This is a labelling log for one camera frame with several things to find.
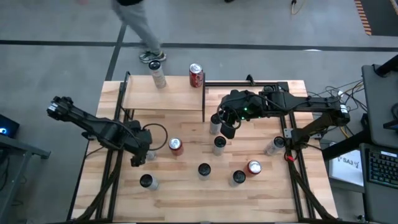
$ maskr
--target person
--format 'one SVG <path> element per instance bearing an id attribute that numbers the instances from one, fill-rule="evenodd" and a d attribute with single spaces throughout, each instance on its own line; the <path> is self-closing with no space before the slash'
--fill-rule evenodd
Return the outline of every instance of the person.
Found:
<path id="1" fill-rule="evenodd" d="M 149 50 L 139 56 L 141 62 L 166 60 L 160 42 L 148 26 L 143 0 L 112 0 L 112 8 L 120 20 L 134 30 L 148 47 Z"/>

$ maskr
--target sneaker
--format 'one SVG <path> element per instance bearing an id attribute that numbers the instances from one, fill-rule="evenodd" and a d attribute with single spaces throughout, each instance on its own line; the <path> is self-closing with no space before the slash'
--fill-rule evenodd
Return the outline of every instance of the sneaker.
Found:
<path id="1" fill-rule="evenodd" d="M 160 62 L 166 60 L 166 54 L 163 52 L 160 52 L 160 54 L 154 54 L 150 51 L 145 52 L 144 54 L 139 56 L 139 60 L 143 63 L 149 63 L 153 60 L 158 60 Z"/>

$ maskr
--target wooden table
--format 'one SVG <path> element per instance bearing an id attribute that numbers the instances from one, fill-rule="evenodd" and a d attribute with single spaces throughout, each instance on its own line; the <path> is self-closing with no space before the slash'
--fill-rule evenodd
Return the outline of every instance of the wooden table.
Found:
<path id="1" fill-rule="evenodd" d="M 288 81 L 291 94 L 305 96 L 302 80 Z M 120 82 L 105 82 L 97 116 L 113 118 Z M 243 122 L 236 137 L 227 142 L 224 154 L 211 153 L 214 136 L 209 134 L 209 120 L 221 98 L 231 89 L 260 91 L 259 87 L 206 88 L 206 115 L 202 123 L 200 111 L 139 110 L 134 114 L 141 124 L 163 124 L 169 137 L 183 141 L 185 152 L 175 157 L 167 146 L 157 151 L 158 158 L 140 167 L 131 167 L 131 155 L 124 153 L 114 222 L 288 222 L 296 221 L 292 185 L 287 163 L 282 154 L 265 156 L 263 148 L 271 139 L 281 136 L 278 118 Z M 298 127 L 312 121 L 311 113 L 295 113 Z M 158 127 L 150 129 L 154 137 L 151 147 L 164 141 Z M 91 142 L 88 152 L 99 147 Z M 337 217 L 322 154 L 317 149 L 303 150 L 310 188 L 330 214 Z M 106 150 L 86 159 L 81 175 L 72 217 L 78 217 L 94 199 L 101 185 Z M 261 162 L 262 172 L 248 178 L 236 188 L 228 185 L 231 171 L 242 169 L 252 159 Z M 211 177 L 200 181 L 197 167 L 210 164 Z M 139 185 L 143 174 L 152 174 L 160 182 L 159 189 L 150 192 Z M 308 217 L 303 192 L 300 197 L 305 217 Z M 104 215 L 108 211 L 105 200 Z"/>

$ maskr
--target gray pants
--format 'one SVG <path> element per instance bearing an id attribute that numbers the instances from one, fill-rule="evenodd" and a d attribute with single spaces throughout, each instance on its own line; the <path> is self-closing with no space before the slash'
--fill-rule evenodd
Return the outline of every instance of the gray pants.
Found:
<path id="1" fill-rule="evenodd" d="M 143 3 L 142 1 L 132 6 L 122 6 L 116 0 L 112 0 L 112 8 L 120 20 L 136 32 L 152 53 L 159 54 L 160 43 L 148 26 Z"/>

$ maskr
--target black shirt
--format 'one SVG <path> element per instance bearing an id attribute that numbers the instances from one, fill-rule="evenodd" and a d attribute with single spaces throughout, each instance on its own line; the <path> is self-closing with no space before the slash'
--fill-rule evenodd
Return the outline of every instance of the black shirt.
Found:
<path id="1" fill-rule="evenodd" d="M 143 0 L 117 0 L 117 1 L 122 6 L 131 6 L 133 4 L 140 3 Z"/>

